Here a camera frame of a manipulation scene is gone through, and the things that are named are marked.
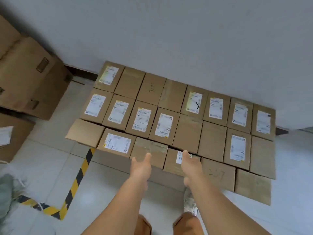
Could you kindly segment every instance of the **white label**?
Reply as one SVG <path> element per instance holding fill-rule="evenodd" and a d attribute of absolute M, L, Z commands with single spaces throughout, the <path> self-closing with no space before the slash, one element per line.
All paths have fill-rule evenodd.
<path fill-rule="evenodd" d="M 127 153 L 130 144 L 131 144 L 130 138 L 124 138 L 118 135 L 108 133 L 108 136 L 105 139 L 103 147 L 106 149 L 118 151 L 120 153 Z"/>
<path fill-rule="evenodd" d="M 199 114 L 201 99 L 202 99 L 202 94 L 199 94 L 196 92 L 190 92 L 188 102 L 186 105 L 186 110 L 195 114 Z"/>
<path fill-rule="evenodd" d="M 182 152 L 181 151 L 177 152 L 176 163 L 177 164 L 182 164 Z"/>
<path fill-rule="evenodd" d="M 173 116 L 161 114 L 154 134 L 163 138 L 168 138 L 172 127 L 173 118 Z"/>
<path fill-rule="evenodd" d="M 0 146 L 10 144 L 12 130 L 13 130 L 13 126 L 0 128 Z"/>
<path fill-rule="evenodd" d="M 223 99 L 211 97 L 209 117 L 220 120 L 223 118 Z"/>
<path fill-rule="evenodd" d="M 244 105 L 236 103 L 234 114 L 233 114 L 233 123 L 245 127 L 247 123 L 247 115 L 248 115 L 248 108 Z"/>
<path fill-rule="evenodd" d="M 230 159 L 244 162 L 246 153 L 246 139 L 236 135 L 232 135 L 230 145 Z"/>
<path fill-rule="evenodd" d="M 85 110 L 85 114 L 97 117 L 105 101 L 105 96 L 94 94 Z"/>
<path fill-rule="evenodd" d="M 116 101 L 108 121 L 120 124 L 124 118 L 128 105 L 127 102 Z"/>
<path fill-rule="evenodd" d="M 116 67 L 113 67 L 113 66 L 106 67 L 106 69 L 104 70 L 104 73 L 99 79 L 99 82 L 107 84 L 107 85 L 111 85 L 115 78 L 115 75 L 117 74 L 117 71 L 118 71 L 118 68 Z"/>
<path fill-rule="evenodd" d="M 258 111 L 258 119 L 256 123 L 256 131 L 261 133 L 271 132 L 271 115 L 263 111 Z"/>
<path fill-rule="evenodd" d="M 139 107 L 137 110 L 137 115 L 136 115 L 132 129 L 145 132 L 148 126 L 150 115 L 151 115 L 151 110 L 147 110 L 147 109 Z"/>

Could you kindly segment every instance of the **person's right arm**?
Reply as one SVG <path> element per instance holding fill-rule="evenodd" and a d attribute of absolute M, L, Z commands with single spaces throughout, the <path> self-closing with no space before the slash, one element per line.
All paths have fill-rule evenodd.
<path fill-rule="evenodd" d="M 184 184 L 190 188 L 209 235 L 269 235 L 264 228 L 237 208 L 214 186 L 196 158 L 182 154 Z"/>

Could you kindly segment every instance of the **small cardboard box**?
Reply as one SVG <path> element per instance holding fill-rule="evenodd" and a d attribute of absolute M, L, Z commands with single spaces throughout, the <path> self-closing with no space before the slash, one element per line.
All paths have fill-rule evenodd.
<path fill-rule="evenodd" d="M 157 106 L 166 78 L 146 73 L 140 87 L 137 100 Z"/>
<path fill-rule="evenodd" d="M 167 149 L 165 144 L 137 137 L 130 158 L 135 157 L 137 162 L 142 162 L 145 155 L 151 153 L 151 165 L 163 169 Z"/>
<path fill-rule="evenodd" d="M 276 110 L 253 104 L 251 134 L 274 141 L 276 133 Z"/>
<path fill-rule="evenodd" d="M 106 128 L 97 149 L 129 158 L 136 136 Z"/>
<path fill-rule="evenodd" d="M 65 138 L 96 148 L 103 131 L 104 126 L 77 119 L 69 129 Z"/>
<path fill-rule="evenodd" d="M 232 97 L 229 106 L 227 127 L 250 133 L 253 103 Z"/>
<path fill-rule="evenodd" d="M 125 66 L 106 61 L 96 79 L 94 88 L 114 92 Z"/>
<path fill-rule="evenodd" d="M 208 90 L 188 85 L 180 113 L 203 119 Z"/>
<path fill-rule="evenodd" d="M 142 138 L 149 138 L 157 106 L 136 101 L 125 132 Z"/>
<path fill-rule="evenodd" d="M 235 193 L 271 205 L 271 179 L 237 169 Z"/>
<path fill-rule="evenodd" d="M 22 110 L 26 114 L 43 120 L 51 118 L 73 78 L 73 75 L 64 66 L 63 62 L 56 56 L 53 58 L 55 59 L 54 66 Z"/>
<path fill-rule="evenodd" d="M 193 158 L 197 158 L 200 161 L 200 157 L 191 155 Z M 185 173 L 182 171 L 182 152 L 175 149 L 168 149 L 165 159 L 164 169 L 176 175 L 185 176 Z"/>
<path fill-rule="evenodd" d="M 22 112 L 54 64 L 39 43 L 21 38 L 0 60 L 0 105 Z"/>
<path fill-rule="evenodd" d="M 249 170 L 251 135 L 234 129 L 227 129 L 223 162 Z"/>
<path fill-rule="evenodd" d="M 187 84 L 166 79 L 158 106 L 179 113 L 182 108 L 186 88 Z"/>
<path fill-rule="evenodd" d="M 235 190 L 235 167 L 206 158 L 201 158 L 201 164 L 203 173 L 214 185 L 232 192 Z"/>
<path fill-rule="evenodd" d="M 31 121 L 0 112 L 0 160 L 12 161 L 34 125 Z"/>
<path fill-rule="evenodd" d="M 203 120 L 219 124 L 227 125 L 230 96 L 209 91 L 207 105 L 205 107 Z"/>
<path fill-rule="evenodd" d="M 179 113 L 158 108 L 149 139 L 172 145 L 179 120 Z"/>
<path fill-rule="evenodd" d="M 125 67 L 114 94 L 136 99 L 145 74 L 143 71 Z"/>
<path fill-rule="evenodd" d="M 276 179 L 274 142 L 252 136 L 250 172 Z"/>
<path fill-rule="evenodd" d="M 227 128 L 203 121 L 198 155 L 223 162 Z"/>
<path fill-rule="evenodd" d="M 113 95 L 102 125 L 125 130 L 135 100 L 121 95 Z"/>
<path fill-rule="evenodd" d="M 0 58 L 18 41 L 21 34 L 0 15 Z"/>
<path fill-rule="evenodd" d="M 112 97 L 112 92 L 93 88 L 83 106 L 80 118 L 101 124 Z"/>
<path fill-rule="evenodd" d="M 180 114 L 173 147 L 197 154 L 203 120 Z"/>

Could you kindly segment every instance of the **person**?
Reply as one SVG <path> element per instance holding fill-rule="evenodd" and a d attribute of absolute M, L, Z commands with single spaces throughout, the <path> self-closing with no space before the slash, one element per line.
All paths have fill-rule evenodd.
<path fill-rule="evenodd" d="M 130 176 L 110 204 L 82 235 L 151 235 L 151 225 L 139 215 L 140 203 L 151 175 L 151 154 L 142 162 L 131 161 Z M 184 184 L 191 190 L 184 195 L 184 213 L 174 222 L 174 235 L 203 235 L 198 209 L 209 235 L 269 235 L 258 223 L 237 208 L 215 187 L 196 158 L 182 154 Z"/>

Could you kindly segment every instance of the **brown pants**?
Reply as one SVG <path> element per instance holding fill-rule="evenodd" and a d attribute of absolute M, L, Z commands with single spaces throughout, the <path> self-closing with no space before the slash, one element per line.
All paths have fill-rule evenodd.
<path fill-rule="evenodd" d="M 188 212 L 183 213 L 173 223 L 173 230 L 174 235 L 204 235 L 199 219 Z M 151 231 L 151 225 L 145 217 L 140 214 L 134 235 L 151 235 Z"/>

